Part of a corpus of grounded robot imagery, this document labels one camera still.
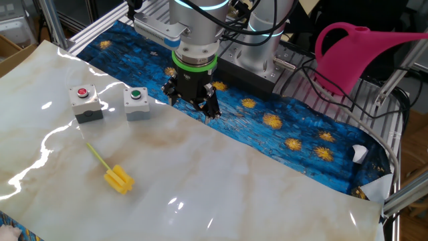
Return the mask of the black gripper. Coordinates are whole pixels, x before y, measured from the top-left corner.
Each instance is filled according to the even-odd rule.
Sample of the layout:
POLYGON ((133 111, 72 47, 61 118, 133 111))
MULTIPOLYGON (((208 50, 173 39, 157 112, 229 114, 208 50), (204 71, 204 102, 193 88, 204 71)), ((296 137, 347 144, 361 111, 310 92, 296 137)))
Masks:
POLYGON ((200 110, 205 115, 205 123, 209 123, 221 116, 219 103, 216 95, 216 88, 211 84, 213 72, 217 65, 197 68, 197 72, 190 71, 191 67, 174 64, 177 75, 171 76, 167 83, 162 86, 162 92, 168 97, 169 105, 174 106, 179 98, 184 101, 203 103, 200 110))

